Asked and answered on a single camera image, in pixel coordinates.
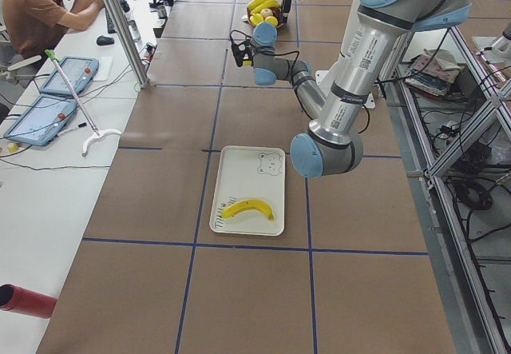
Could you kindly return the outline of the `brown wicker basket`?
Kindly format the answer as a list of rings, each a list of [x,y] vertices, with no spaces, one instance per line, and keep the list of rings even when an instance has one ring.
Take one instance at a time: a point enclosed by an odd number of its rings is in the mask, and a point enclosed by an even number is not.
[[[273,15],[272,15],[272,16],[274,16],[274,17],[276,17],[276,18],[278,19],[279,25],[278,25],[276,28],[280,28],[280,27],[284,26],[285,24],[284,24],[284,25],[281,25],[281,24],[280,24],[280,8],[279,8],[279,7],[274,7],[274,8],[268,8],[268,9],[271,9],[271,10],[273,11]],[[254,27],[254,26],[253,26],[253,25],[249,22],[249,17],[250,17],[251,15],[252,15],[252,12],[248,12],[248,11],[247,11],[247,13],[246,13],[245,15],[243,15],[243,16],[242,16],[241,21],[242,21],[242,22],[247,23],[250,27],[255,28],[255,27]]]

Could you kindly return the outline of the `front yellow banana bunch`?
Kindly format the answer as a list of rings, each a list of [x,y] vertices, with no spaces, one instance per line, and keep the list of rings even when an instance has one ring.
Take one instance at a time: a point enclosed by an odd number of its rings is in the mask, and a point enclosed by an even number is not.
[[[251,0],[247,5],[248,12],[259,13],[263,9],[279,7],[277,0]]]

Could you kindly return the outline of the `yellow green apple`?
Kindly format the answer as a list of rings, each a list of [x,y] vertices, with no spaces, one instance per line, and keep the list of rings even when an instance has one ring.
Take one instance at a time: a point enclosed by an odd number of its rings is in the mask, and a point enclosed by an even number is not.
[[[271,17],[273,15],[273,11],[271,9],[268,9],[268,8],[265,8],[265,9],[262,9],[260,11],[260,14],[266,18],[266,17]]]

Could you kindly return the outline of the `yellow lemon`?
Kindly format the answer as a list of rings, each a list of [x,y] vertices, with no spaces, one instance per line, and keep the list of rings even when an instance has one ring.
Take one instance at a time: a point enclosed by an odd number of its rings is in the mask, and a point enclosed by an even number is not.
[[[254,26],[258,26],[261,22],[264,22],[264,17],[261,14],[252,14],[249,17],[249,22]]]

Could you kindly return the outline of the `small metal cup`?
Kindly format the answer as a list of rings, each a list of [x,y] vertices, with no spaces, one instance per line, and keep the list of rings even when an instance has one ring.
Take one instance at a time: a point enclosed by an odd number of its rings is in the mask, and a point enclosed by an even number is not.
[[[155,10],[159,19],[167,18],[167,10],[164,5],[156,6]]]

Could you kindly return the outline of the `folded cloth stack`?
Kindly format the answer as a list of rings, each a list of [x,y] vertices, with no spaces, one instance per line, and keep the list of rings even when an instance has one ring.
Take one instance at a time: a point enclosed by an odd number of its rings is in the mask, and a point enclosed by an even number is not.
[[[433,54],[434,50],[424,50],[423,54],[412,59],[405,83],[424,93],[440,97],[448,92],[464,66],[458,64],[448,50],[439,50],[434,57]]]

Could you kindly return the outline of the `white bear tray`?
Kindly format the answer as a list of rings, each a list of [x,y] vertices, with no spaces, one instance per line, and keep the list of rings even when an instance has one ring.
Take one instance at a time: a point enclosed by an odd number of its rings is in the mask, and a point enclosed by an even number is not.
[[[284,231],[285,152],[280,148],[228,145],[220,152],[213,195],[210,229],[230,233],[277,237]],[[266,201],[275,220],[256,210],[223,219],[220,213],[237,201]]]

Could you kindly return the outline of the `black computer mouse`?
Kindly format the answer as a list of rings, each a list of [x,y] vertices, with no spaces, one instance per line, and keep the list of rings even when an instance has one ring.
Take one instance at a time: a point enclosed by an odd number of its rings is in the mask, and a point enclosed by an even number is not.
[[[100,35],[97,37],[96,43],[98,46],[108,46],[114,43],[114,38],[106,35]]]

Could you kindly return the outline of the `upper blue teach pendant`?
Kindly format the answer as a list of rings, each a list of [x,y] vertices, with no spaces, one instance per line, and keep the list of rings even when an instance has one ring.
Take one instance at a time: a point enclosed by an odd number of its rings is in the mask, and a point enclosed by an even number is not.
[[[66,56],[60,60],[59,65],[69,79],[76,93],[81,93],[93,80],[99,68],[99,60],[96,58],[79,58]],[[57,69],[40,86],[39,91],[59,97],[71,97],[67,85]]]

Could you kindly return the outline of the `blue teach pendant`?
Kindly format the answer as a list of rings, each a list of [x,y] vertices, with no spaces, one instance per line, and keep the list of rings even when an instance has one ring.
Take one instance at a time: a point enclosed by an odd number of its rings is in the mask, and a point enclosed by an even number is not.
[[[77,102],[72,98],[41,94],[3,137],[28,145],[45,146],[63,129],[76,109]]]
[[[79,58],[66,56],[60,60],[59,65],[69,79],[76,93],[81,93],[93,80],[99,68],[99,60],[96,58]],[[71,97],[67,85],[57,69],[40,86],[39,91],[59,97]]]

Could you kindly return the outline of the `seated person brown shirt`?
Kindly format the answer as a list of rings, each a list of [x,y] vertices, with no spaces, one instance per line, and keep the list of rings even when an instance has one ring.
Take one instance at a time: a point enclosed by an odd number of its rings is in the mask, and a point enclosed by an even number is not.
[[[103,0],[3,0],[2,14],[16,53],[44,57],[67,30],[84,31],[105,7]]]

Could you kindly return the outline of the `lower blue teach pendant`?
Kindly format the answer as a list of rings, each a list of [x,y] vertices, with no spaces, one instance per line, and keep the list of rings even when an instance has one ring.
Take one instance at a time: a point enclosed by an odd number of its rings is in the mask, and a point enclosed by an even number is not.
[[[41,94],[3,137],[28,145],[45,146],[63,129],[76,109],[77,102],[72,98]]]

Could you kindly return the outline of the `red cylinder bottle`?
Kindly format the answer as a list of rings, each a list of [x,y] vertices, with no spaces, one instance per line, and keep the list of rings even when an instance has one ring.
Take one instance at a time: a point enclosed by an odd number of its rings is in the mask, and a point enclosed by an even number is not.
[[[48,319],[57,299],[13,284],[1,286],[1,310]]]

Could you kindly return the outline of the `aluminium frame post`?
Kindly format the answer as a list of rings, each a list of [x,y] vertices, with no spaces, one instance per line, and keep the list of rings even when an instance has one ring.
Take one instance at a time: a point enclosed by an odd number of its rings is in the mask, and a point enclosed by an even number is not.
[[[121,41],[122,48],[129,61],[132,71],[137,78],[138,85],[141,89],[144,89],[149,83],[149,78],[141,61],[139,52],[132,39],[131,32],[129,31],[129,25],[121,9],[121,5],[119,4],[118,0],[103,1],[106,11],[109,13],[111,19],[113,20],[117,35]]]

